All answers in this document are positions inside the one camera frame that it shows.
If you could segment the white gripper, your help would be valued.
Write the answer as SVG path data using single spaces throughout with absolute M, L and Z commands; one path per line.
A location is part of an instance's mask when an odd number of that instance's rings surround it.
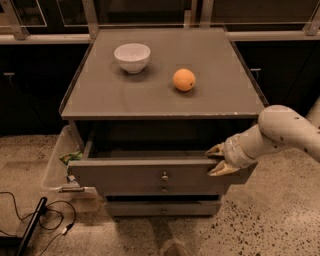
M 208 158 L 223 156 L 225 158 L 208 172 L 209 176 L 231 174 L 256 162 L 255 159 L 250 158 L 244 152 L 240 145 L 239 137 L 239 134 L 233 135 L 227 138 L 224 144 L 216 144 L 206 151 L 205 156 Z

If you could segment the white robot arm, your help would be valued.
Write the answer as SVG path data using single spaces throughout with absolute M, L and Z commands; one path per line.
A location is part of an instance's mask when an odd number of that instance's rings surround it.
M 268 106 L 259 114 L 256 125 L 230 136 L 205 153 L 208 158 L 222 158 L 208 175 L 237 172 L 256 163 L 258 157 L 287 147 L 297 148 L 320 161 L 320 129 L 287 106 Z

